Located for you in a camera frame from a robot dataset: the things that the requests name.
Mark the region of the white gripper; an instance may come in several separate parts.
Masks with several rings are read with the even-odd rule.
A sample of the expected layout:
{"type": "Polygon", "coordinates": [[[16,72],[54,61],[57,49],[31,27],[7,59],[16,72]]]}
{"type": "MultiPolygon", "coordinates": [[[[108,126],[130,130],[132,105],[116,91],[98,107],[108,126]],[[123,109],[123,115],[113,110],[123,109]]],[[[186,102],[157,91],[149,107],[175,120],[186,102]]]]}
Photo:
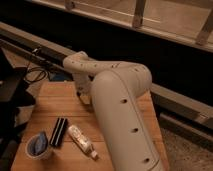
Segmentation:
{"type": "Polygon", "coordinates": [[[91,96],[85,95],[85,94],[90,93],[91,82],[90,81],[83,81],[83,82],[78,81],[76,83],[76,86],[77,86],[77,92],[81,94],[80,100],[82,101],[82,103],[85,105],[90,105],[92,103],[91,96]]]}

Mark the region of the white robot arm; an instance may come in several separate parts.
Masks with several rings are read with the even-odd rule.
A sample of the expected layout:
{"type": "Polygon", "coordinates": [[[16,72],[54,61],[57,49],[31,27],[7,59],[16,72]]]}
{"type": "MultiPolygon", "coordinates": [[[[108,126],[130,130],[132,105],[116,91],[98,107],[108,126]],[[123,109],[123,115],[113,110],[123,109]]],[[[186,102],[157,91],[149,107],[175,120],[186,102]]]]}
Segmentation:
{"type": "Polygon", "coordinates": [[[83,52],[63,59],[75,86],[89,95],[115,171],[165,171],[137,98],[150,90],[152,75],[143,64],[97,61],[83,52]]]}

